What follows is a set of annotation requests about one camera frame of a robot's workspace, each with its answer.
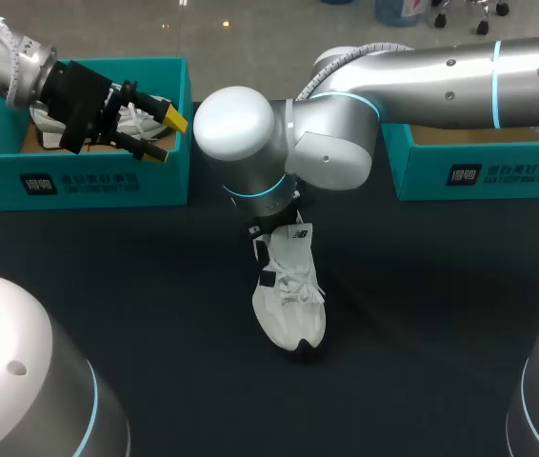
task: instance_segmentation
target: white sneaker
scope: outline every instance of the white sneaker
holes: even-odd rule
[[[311,255],[312,224],[282,226],[253,241],[263,267],[252,307],[271,341],[288,351],[317,348],[325,335],[325,292]]]
[[[120,90],[121,86],[113,84],[109,90],[109,96],[114,90]],[[156,100],[167,100],[158,95],[153,95]],[[117,131],[125,133],[137,140],[154,140],[167,134],[170,129],[153,119],[153,116],[141,109],[135,108],[132,103],[119,109],[119,122]],[[37,106],[30,108],[30,117],[39,131],[39,143],[45,149],[60,149],[60,140],[66,126],[48,116],[47,107]]]

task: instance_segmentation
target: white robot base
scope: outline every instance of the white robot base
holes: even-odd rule
[[[119,402],[43,306],[0,278],[0,457],[129,457]]]

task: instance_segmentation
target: blue container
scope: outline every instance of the blue container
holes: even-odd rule
[[[527,129],[516,133],[502,129],[499,139],[490,131],[490,140],[505,142],[475,144],[432,144],[429,138],[438,140],[441,130],[430,134],[427,130],[424,141],[419,141],[423,128],[414,129],[382,125],[400,200],[539,198],[539,136],[534,141],[513,142],[535,136]]]
[[[375,0],[375,18],[393,27],[414,26],[428,5],[428,0]]]
[[[22,153],[29,111],[8,109],[0,98],[0,210],[185,205],[193,130],[187,60],[127,57],[78,62],[118,84],[135,80],[141,91],[174,100],[190,122],[187,133],[176,133],[166,164],[140,162],[116,150]],[[39,191],[31,192],[30,183]]]

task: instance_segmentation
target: dark table surface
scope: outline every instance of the dark table surface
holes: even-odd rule
[[[0,276],[112,386],[135,457],[508,454],[539,200],[399,202],[380,142],[363,187],[303,211],[328,327],[302,365],[257,324],[245,218],[191,154],[185,208],[0,213]]]

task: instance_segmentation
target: cardboard box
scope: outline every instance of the cardboard box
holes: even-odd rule
[[[382,131],[400,200],[539,198],[539,134],[530,129]]]
[[[169,151],[166,164],[140,162],[106,146],[79,154],[44,150],[30,130],[27,109],[8,109],[0,98],[0,210],[79,209],[185,205],[188,197],[192,104],[183,57],[85,59],[79,62],[121,84],[178,104],[190,121],[157,145]]]

